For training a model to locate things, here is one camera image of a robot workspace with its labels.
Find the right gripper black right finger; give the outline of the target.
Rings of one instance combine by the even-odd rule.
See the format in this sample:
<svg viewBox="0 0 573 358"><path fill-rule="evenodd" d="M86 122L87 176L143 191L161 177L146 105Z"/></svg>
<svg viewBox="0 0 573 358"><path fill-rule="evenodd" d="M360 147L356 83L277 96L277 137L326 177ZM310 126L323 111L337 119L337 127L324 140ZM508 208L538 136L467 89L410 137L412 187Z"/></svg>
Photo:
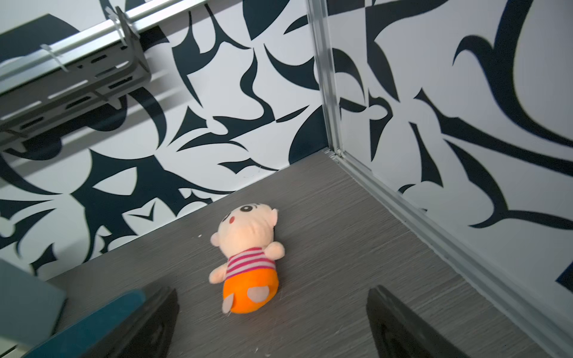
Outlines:
<svg viewBox="0 0 573 358"><path fill-rule="evenodd" d="M388 289L369 290L366 312L379 357L466 357Z"/></svg>

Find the teal plastic storage box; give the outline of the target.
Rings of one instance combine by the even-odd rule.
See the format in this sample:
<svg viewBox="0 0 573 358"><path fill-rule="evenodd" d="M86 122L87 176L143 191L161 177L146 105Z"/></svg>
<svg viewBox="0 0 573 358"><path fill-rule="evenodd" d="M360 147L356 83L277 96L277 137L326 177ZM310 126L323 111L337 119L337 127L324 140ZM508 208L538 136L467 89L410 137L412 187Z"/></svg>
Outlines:
<svg viewBox="0 0 573 358"><path fill-rule="evenodd" d="M81 357L119 327L145 301L143 290L131 290L55 334L25 357Z"/></svg>

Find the grey perforated wall shelf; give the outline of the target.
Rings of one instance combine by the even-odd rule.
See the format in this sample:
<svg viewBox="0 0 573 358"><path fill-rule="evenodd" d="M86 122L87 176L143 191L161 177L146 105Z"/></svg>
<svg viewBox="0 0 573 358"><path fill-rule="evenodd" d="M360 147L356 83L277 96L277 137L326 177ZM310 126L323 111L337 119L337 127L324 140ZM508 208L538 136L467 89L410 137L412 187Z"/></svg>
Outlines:
<svg viewBox="0 0 573 358"><path fill-rule="evenodd" d="M1 93L2 150L149 83L140 35L120 8L109 14L118 42Z"/></svg>

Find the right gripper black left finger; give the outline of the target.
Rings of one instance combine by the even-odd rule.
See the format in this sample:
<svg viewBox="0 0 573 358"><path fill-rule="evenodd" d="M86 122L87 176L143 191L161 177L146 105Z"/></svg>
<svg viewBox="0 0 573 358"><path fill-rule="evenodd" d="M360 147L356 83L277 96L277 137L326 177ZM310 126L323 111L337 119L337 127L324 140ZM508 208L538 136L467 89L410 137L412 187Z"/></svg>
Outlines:
<svg viewBox="0 0 573 358"><path fill-rule="evenodd" d="M161 287L91 349L92 357L167 357L180 312L176 289Z"/></svg>

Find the small blue cream drawer cabinet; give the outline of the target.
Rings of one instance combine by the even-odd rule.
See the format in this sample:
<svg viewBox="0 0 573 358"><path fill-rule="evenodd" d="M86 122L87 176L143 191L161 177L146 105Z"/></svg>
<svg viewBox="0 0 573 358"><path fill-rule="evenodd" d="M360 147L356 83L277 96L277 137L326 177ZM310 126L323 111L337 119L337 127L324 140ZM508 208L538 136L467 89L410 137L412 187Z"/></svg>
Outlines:
<svg viewBox="0 0 573 358"><path fill-rule="evenodd" d="M1 261L1 340L29 350L47 340L61 317L66 293Z"/></svg>

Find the plush doll orange pants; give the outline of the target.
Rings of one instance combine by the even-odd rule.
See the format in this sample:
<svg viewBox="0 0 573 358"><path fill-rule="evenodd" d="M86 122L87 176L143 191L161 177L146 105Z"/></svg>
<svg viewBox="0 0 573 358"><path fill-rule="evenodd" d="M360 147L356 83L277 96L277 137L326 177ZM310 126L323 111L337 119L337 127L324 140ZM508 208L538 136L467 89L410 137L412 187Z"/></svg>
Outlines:
<svg viewBox="0 0 573 358"><path fill-rule="evenodd" d="M209 274L211 284L221 283L222 312L248 314L268 304L279 288L276 261L285 256L275 241L278 210L267 204L244 204L220 222L210 242L226 262Z"/></svg>

